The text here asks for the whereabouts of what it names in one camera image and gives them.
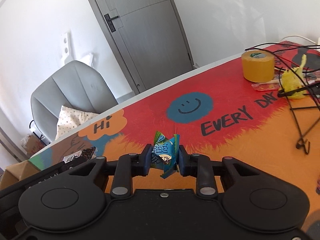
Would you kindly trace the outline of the colourful cartoon table mat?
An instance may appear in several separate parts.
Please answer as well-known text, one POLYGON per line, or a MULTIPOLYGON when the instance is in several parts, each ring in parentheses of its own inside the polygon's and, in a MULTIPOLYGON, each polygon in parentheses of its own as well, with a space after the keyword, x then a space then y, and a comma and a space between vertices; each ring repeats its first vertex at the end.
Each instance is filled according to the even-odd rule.
POLYGON ((116 160, 140 152, 156 132, 189 153, 233 156, 300 187, 319 213, 319 110, 306 96, 259 92, 242 75, 239 56, 183 74, 117 105, 31 158, 39 169, 89 146, 116 160))

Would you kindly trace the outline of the yellow tape roll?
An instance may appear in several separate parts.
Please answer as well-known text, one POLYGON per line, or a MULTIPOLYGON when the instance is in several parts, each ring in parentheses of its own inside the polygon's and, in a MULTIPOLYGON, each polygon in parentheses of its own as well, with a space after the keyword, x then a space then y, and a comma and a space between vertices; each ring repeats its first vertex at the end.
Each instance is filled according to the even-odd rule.
POLYGON ((242 72, 246 80, 264 83, 274 78, 274 56, 262 50, 246 51, 241 55, 242 72))

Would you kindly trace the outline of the grey door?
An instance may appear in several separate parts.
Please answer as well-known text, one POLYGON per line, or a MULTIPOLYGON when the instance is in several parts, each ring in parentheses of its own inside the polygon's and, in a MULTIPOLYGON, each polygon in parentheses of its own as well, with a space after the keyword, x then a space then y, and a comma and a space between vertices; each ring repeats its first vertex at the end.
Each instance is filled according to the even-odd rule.
POLYGON ((174 0, 88 0, 135 94, 193 69, 193 57, 174 0), (119 16, 111 32, 104 18, 119 16))

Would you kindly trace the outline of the yellow crumpled wrapper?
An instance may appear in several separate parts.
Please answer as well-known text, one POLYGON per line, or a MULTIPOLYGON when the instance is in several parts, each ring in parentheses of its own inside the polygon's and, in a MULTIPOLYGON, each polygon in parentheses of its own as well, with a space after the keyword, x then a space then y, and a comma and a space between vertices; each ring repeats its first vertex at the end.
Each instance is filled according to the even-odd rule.
POLYGON ((301 79, 303 79, 303 68, 306 65, 306 61, 306 55, 303 54, 299 67, 293 67, 291 70, 288 69, 283 72, 281 76, 281 84, 284 93, 292 92, 293 90, 304 87, 301 79))

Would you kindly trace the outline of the white dotted cushion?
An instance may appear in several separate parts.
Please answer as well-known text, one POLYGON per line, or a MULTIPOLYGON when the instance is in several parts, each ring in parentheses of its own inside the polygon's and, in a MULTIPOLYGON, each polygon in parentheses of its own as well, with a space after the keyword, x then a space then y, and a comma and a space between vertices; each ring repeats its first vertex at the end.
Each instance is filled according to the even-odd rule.
POLYGON ((61 106, 56 126, 55 139, 59 139, 59 137, 79 127, 88 120, 95 118, 96 116, 98 116, 97 113, 84 112, 66 106, 61 106))

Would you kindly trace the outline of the brown cardboard box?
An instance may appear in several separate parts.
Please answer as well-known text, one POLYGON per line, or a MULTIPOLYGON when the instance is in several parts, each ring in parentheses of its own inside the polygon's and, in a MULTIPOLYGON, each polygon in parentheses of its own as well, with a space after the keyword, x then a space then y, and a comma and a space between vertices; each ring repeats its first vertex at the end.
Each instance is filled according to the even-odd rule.
POLYGON ((40 170, 28 160, 10 165, 3 173, 0 190, 6 189, 7 187, 22 181, 25 178, 33 176, 38 172, 40 172, 40 170))

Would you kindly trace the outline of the small brown floor box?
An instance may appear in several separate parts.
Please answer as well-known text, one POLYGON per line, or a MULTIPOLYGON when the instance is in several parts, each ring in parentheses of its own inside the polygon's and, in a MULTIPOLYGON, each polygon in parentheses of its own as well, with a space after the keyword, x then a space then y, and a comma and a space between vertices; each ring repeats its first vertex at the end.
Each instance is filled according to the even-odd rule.
POLYGON ((31 157, 35 153, 45 148, 46 145, 36 135, 28 134, 21 140, 21 146, 26 151, 27 156, 31 157))

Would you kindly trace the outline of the black shoe rack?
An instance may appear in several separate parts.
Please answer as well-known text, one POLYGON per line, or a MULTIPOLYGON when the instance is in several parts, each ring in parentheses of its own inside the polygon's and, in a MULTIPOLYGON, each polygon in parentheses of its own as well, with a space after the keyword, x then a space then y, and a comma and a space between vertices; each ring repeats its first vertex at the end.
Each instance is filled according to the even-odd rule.
POLYGON ((31 120, 29 123, 29 130, 35 137, 37 137, 44 145, 49 145, 50 141, 40 132, 40 130, 37 128, 35 121, 31 120))

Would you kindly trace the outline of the white board with holes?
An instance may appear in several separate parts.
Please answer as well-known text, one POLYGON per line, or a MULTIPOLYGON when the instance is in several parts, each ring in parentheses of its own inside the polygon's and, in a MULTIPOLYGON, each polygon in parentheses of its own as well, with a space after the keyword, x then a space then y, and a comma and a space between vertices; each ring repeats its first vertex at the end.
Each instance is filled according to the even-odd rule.
POLYGON ((64 64, 72 61, 72 48, 70 41, 70 32, 66 32, 63 34, 63 46, 62 46, 62 61, 64 64))

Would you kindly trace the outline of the white cake black label pack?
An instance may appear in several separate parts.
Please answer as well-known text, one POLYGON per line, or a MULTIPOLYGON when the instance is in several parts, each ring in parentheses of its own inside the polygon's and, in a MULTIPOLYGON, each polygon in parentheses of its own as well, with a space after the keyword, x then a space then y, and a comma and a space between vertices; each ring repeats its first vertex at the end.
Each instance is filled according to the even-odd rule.
POLYGON ((96 157, 96 151, 97 151, 97 148, 94 146, 90 148, 82 149, 68 156, 65 156, 63 158, 63 161, 65 163, 68 163, 80 157, 84 158, 85 161, 88 161, 96 157))

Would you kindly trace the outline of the small blue green snack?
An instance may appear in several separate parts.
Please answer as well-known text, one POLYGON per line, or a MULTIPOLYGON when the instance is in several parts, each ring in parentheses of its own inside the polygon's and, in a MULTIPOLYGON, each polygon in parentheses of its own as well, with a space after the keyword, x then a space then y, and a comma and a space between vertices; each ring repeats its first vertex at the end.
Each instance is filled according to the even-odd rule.
POLYGON ((163 173, 160 177, 163 179, 178 171, 179 142, 179 134, 174 134, 171 139, 168 139, 159 131, 155 134, 151 153, 151 167, 162 170, 163 173))

